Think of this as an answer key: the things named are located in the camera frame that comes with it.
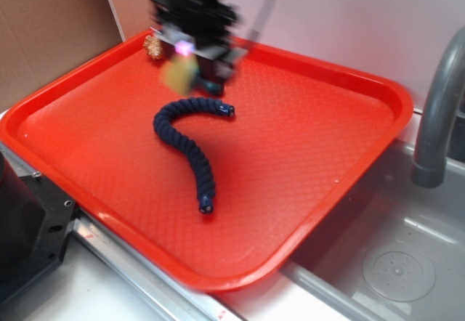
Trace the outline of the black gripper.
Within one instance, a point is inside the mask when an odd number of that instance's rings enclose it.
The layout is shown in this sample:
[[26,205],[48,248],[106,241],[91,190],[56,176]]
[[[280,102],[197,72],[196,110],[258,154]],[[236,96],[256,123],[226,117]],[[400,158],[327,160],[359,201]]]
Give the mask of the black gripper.
[[228,81],[245,53],[233,46],[229,27],[238,17],[219,0],[151,0],[158,37],[168,60],[192,57],[198,75],[216,84]]

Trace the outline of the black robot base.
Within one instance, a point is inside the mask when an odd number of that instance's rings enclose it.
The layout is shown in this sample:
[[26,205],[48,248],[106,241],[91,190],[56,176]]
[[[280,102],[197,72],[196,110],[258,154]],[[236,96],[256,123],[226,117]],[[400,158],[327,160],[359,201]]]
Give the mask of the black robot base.
[[19,176],[1,156],[1,307],[61,265],[76,202],[46,176]]

